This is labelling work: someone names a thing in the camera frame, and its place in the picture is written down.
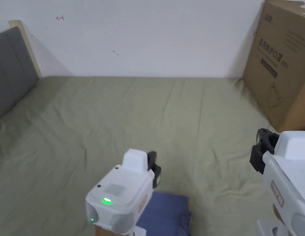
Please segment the blue fabric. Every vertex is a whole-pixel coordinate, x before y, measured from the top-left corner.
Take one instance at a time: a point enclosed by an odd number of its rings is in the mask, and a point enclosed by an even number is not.
[[[190,216],[188,197],[154,192],[137,226],[147,236],[188,236]]]

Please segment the red mark on wall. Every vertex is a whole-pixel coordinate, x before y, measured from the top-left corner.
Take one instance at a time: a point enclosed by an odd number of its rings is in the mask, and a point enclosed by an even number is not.
[[[57,17],[56,19],[59,21],[60,19],[64,19],[64,17],[62,15],[62,17]]]

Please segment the bed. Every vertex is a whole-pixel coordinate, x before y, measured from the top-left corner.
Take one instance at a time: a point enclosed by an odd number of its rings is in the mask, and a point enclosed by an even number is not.
[[[249,163],[273,129],[242,79],[41,78],[25,42],[37,74],[0,110],[0,236],[94,235],[86,193],[130,147],[158,153],[158,191],[189,197],[192,236],[255,235],[273,215]]]

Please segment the green led light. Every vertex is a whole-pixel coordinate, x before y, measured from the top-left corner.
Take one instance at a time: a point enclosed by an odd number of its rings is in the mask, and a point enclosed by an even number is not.
[[[105,204],[105,205],[111,205],[112,204],[112,202],[111,202],[111,200],[109,198],[104,198],[102,200],[102,203]]]

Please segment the sticker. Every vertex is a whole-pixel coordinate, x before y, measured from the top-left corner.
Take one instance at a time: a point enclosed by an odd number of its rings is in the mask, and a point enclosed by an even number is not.
[[[284,199],[282,197],[282,195],[280,194],[276,184],[274,183],[274,181],[271,182],[271,189],[273,190],[273,193],[275,195],[275,197],[277,198],[278,200],[278,203],[281,207],[284,206]]]
[[[141,212],[141,210],[143,209],[143,207],[145,206],[146,202],[147,202],[148,196],[146,194],[146,196],[144,197],[144,199],[141,201],[141,204],[138,207],[138,213]]]

